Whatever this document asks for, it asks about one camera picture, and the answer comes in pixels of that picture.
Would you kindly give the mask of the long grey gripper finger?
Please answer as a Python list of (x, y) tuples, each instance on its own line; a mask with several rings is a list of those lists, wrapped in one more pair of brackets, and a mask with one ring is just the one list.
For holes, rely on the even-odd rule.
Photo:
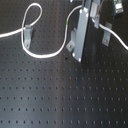
[(72, 56), (78, 61), (82, 61), (85, 36), (87, 32), (89, 12), (92, 0), (83, 0), (82, 7), (79, 11), (79, 20), (76, 32), (75, 48)]

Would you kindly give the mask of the short grey gripper finger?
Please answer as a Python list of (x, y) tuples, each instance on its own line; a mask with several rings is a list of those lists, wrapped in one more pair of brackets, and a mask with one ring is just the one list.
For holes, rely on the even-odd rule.
[(98, 14), (101, 10), (101, 7), (102, 7), (102, 2), (101, 1), (99, 1), (98, 3), (92, 2), (91, 11), (90, 11), (90, 17), (92, 19), (95, 19), (98, 16)]

